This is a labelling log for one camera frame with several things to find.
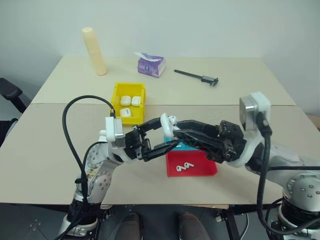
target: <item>yellow box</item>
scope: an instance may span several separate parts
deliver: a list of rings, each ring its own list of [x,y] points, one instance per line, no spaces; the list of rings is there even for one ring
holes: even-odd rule
[[[140,96],[140,106],[121,106],[120,100],[122,96]],[[128,82],[116,82],[113,90],[113,96],[111,104],[115,109],[115,116],[120,117],[120,109],[129,108],[132,116],[122,117],[122,124],[125,125],[138,125],[144,122],[145,114],[145,100],[146,100],[146,88],[144,83],[128,83]]]

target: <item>purple tissue box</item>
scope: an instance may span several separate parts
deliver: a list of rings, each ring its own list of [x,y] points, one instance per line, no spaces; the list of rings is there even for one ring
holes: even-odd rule
[[[140,57],[138,60],[138,72],[159,78],[165,70],[166,61],[163,56],[151,56],[146,53],[135,53]]]

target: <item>table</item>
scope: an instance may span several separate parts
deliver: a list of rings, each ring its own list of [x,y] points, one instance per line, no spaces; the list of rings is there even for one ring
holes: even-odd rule
[[[0,195],[3,203],[70,204],[79,172],[63,135],[61,116],[66,104],[31,104],[0,148]],[[67,124],[80,157],[98,139],[109,109],[101,104],[75,104]],[[239,122],[238,106],[157,105],[147,106],[145,120],[163,112],[180,120],[195,119],[218,124],[225,119]],[[271,108],[272,140],[295,149],[302,156],[319,159],[320,134],[296,106]],[[163,133],[149,131],[154,146]],[[212,177],[168,178],[165,157],[149,162],[137,160],[119,166],[102,204],[255,204],[257,175],[244,168],[218,165]],[[267,182],[265,203],[281,197],[282,189]]]
[[[295,105],[261,58],[166,58],[160,78],[138,73],[137,57],[108,57],[105,62],[108,73],[98,76],[88,57],[64,56],[32,103],[66,104],[86,94],[111,100],[116,82],[132,82],[145,83],[147,105],[238,105],[240,97],[258,91],[273,105]],[[220,80],[210,87],[174,69]],[[100,104],[92,99],[81,103]]]

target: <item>cylindrical bottle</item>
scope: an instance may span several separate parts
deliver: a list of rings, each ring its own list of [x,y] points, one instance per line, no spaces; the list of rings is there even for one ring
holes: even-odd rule
[[[96,74],[105,75],[107,73],[107,68],[94,30],[92,27],[84,27],[82,29],[82,35]]]

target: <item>red tray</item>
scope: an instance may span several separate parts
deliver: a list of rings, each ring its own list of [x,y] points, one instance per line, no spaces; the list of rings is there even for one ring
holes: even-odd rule
[[[165,158],[168,177],[213,176],[218,172],[216,163],[208,160],[204,151],[170,151]],[[194,166],[177,171],[177,166],[184,167],[185,163]]]

